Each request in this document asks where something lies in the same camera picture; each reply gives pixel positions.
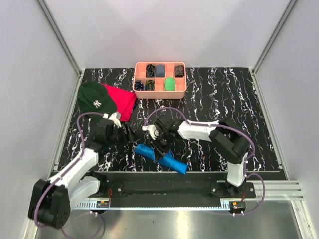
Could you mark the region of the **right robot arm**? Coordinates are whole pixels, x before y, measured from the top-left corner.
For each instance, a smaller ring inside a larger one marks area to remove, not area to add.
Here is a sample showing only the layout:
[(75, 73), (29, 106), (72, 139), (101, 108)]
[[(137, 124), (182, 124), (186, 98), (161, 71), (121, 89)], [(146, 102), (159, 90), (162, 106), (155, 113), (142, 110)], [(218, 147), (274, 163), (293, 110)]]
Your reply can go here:
[(168, 154), (176, 140), (197, 139), (212, 143), (227, 161), (228, 195), (235, 198), (244, 192), (245, 161), (252, 142), (231, 120), (196, 122), (159, 119), (154, 124), (143, 126), (142, 130), (151, 137), (150, 145), (156, 160)]

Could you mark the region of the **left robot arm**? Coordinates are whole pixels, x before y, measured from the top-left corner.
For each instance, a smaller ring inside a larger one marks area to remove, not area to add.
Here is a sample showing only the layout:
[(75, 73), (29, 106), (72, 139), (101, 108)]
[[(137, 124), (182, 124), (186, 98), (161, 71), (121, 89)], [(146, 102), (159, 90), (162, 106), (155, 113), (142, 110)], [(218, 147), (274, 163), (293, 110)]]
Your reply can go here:
[(85, 148), (59, 173), (47, 181), (38, 180), (32, 191), (28, 218), (40, 226), (62, 228), (71, 211), (91, 195), (103, 197), (108, 190), (107, 178), (91, 171), (113, 145), (134, 141), (134, 133), (126, 122), (101, 120)]

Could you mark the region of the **bright blue napkin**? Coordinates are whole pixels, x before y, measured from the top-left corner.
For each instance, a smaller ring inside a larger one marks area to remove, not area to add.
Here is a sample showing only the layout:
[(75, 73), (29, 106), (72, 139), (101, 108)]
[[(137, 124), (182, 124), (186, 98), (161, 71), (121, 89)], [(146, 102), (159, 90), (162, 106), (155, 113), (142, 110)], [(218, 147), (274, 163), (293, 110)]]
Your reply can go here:
[(165, 156), (161, 156), (159, 159), (156, 159), (155, 152), (151, 147), (148, 147), (144, 144), (138, 144), (138, 146), (135, 149), (135, 153), (151, 160), (152, 162), (156, 162), (170, 170), (178, 172), (179, 174), (185, 175), (187, 172), (187, 164), (174, 159), (171, 151), (168, 152)]

